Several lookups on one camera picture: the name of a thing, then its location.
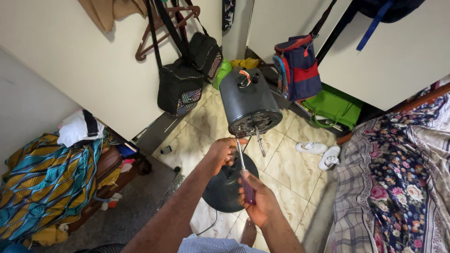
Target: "purple screwdriver handle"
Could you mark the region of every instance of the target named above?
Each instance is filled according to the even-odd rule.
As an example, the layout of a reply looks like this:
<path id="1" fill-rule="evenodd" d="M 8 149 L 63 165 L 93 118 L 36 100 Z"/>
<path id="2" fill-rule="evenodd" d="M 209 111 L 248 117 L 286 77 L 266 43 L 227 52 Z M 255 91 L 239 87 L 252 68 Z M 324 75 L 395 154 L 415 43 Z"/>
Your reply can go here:
<path id="1" fill-rule="evenodd" d="M 245 180 L 244 177 L 242 177 L 242 186 L 244 187 L 245 202 L 250 205 L 255 205 L 255 190 L 247 183 L 247 180 Z"/>

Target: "brown plastic hanger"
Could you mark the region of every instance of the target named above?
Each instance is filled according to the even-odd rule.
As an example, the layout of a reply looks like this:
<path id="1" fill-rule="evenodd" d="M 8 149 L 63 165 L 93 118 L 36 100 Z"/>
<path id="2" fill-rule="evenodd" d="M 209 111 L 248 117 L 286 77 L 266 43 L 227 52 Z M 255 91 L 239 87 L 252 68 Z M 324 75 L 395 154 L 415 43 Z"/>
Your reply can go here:
<path id="1" fill-rule="evenodd" d="M 175 12 L 177 11 L 182 11 L 182 10 L 190 10 L 191 12 L 181 21 L 179 22 L 176 26 L 175 29 L 180 28 L 180 26 L 186 25 L 187 20 L 191 17 L 197 18 L 200 15 L 200 7 L 199 6 L 188 6 L 188 7 L 166 7 L 166 11 L 169 14 L 170 18 L 174 18 L 175 17 Z M 154 24 L 155 24 L 155 30 L 158 30 L 159 28 L 164 26 L 164 23 L 162 22 L 161 18 L 159 17 L 159 15 L 157 14 L 156 10 L 154 9 L 154 7 L 152 6 L 152 14 L 153 14 L 153 18 L 154 18 Z M 136 60 L 138 61 L 143 61 L 145 60 L 145 58 L 147 58 L 146 53 L 149 52 L 152 48 L 153 48 L 153 44 L 151 44 L 149 47 L 147 47 L 146 49 L 142 50 L 145 41 L 147 40 L 147 37 L 149 36 L 149 32 L 150 32 L 150 25 L 147 25 L 147 28 L 145 29 L 144 32 L 144 36 L 142 36 L 142 42 L 139 44 L 138 50 L 136 52 Z M 170 34 L 167 33 L 166 35 L 164 35 L 163 37 L 161 37 L 157 43 L 161 43 L 161 41 L 165 40 L 167 37 L 169 37 Z"/>

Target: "white sneaker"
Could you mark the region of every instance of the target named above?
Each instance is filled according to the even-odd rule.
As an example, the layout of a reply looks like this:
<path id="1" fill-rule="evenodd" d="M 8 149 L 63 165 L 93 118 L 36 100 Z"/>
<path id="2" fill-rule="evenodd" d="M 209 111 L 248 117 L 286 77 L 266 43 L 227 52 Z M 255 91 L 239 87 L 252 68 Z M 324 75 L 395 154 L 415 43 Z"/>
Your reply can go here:
<path id="1" fill-rule="evenodd" d="M 339 153 L 341 148 L 337 145 L 331 146 L 322 156 L 319 162 L 319 168 L 323 171 L 328 170 L 333 164 L 339 164 Z"/>
<path id="2" fill-rule="evenodd" d="M 327 150 L 327 145 L 320 142 L 299 142 L 295 145 L 298 152 L 322 154 Z"/>

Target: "hand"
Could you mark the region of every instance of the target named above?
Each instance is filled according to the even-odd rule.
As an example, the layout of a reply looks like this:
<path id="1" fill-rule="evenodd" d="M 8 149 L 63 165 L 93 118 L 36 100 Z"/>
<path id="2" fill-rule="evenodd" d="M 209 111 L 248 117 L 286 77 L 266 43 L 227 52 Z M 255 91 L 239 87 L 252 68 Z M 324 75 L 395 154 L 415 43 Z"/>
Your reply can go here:
<path id="1" fill-rule="evenodd" d="M 239 143 L 241 145 L 247 144 L 248 140 L 239 139 Z M 213 176 L 219 173 L 222 166 L 233 165 L 237 145 L 236 138 L 231 137 L 218 139 L 212 144 L 202 162 L 208 163 L 205 164 L 206 167 L 212 167 Z"/>
<path id="2" fill-rule="evenodd" d="M 256 205 L 250 205 L 244 201 L 244 188 L 242 187 L 239 188 L 238 201 L 245 208 L 253 222 L 259 228 L 262 228 L 269 218 L 283 217 L 283 213 L 273 191 L 249 172 L 244 173 L 244 178 L 255 190 Z"/>

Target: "small bottle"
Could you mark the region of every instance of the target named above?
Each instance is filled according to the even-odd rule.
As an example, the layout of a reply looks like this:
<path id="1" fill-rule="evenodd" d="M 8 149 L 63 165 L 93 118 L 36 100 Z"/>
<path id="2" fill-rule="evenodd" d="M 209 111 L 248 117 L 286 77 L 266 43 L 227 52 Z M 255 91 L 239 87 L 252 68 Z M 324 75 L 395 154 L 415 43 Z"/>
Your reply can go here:
<path id="1" fill-rule="evenodd" d="M 161 154 L 168 154 L 168 153 L 172 152 L 172 148 L 170 146 L 167 146 L 165 148 L 162 148 L 160 152 L 161 152 Z"/>

